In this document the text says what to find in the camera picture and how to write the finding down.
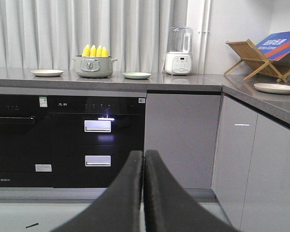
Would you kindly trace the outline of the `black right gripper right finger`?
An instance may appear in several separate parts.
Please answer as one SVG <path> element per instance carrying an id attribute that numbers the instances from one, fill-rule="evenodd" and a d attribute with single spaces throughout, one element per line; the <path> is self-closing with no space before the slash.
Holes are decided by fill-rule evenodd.
<path id="1" fill-rule="evenodd" d="M 176 181 L 156 150 L 145 152 L 145 226 L 148 232 L 234 232 Z"/>

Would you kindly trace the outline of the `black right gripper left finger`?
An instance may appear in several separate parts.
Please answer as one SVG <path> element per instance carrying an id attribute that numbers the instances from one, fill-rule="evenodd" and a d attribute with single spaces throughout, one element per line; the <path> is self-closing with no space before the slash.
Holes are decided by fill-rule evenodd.
<path id="1" fill-rule="evenodd" d="M 138 232 L 143 187 L 143 152 L 131 151 L 123 168 L 89 207 L 54 232 Z"/>

